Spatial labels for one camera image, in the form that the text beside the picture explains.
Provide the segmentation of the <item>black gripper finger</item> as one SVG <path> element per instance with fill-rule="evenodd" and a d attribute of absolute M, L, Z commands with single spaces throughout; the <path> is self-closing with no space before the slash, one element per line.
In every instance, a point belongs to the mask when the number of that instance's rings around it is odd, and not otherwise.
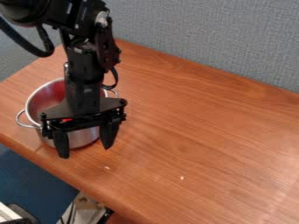
<path fill-rule="evenodd" d="M 53 134 L 54 145 L 62 158 L 69 158 L 71 155 L 69 134 L 65 131 L 57 130 Z"/>
<path fill-rule="evenodd" d="M 109 150 L 114 146 L 118 137 L 118 131 L 119 124 L 114 122 L 102 125 L 99 128 L 101 141 L 106 150 Z"/>

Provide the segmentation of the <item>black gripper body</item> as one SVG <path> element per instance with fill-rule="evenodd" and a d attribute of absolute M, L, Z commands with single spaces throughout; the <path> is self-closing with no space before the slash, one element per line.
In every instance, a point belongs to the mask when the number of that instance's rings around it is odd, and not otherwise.
<path fill-rule="evenodd" d="M 127 119 L 127 100 L 102 95 L 110 87 L 98 83 L 77 86 L 65 79 L 54 81 L 49 87 L 54 87 L 54 96 L 59 97 L 59 102 L 41 113 L 42 134 L 50 139 L 54 139 L 57 130 L 65 131 L 71 139 L 74 134 L 83 135 L 85 130 L 101 128 L 107 123 L 121 125 Z M 63 122 L 66 118 L 73 118 L 73 121 Z"/>

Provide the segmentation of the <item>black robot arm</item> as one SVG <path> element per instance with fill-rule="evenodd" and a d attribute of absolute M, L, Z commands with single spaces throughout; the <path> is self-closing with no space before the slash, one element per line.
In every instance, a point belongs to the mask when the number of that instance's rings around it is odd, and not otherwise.
<path fill-rule="evenodd" d="M 41 58 L 55 51 L 46 25 L 61 32 L 67 54 L 66 96 L 38 114 L 41 135 L 69 158 L 71 149 L 97 139 L 110 149 L 127 119 L 127 100 L 101 94 L 117 87 L 105 83 L 105 75 L 118 75 L 122 50 L 103 0 L 0 0 L 0 31 Z"/>

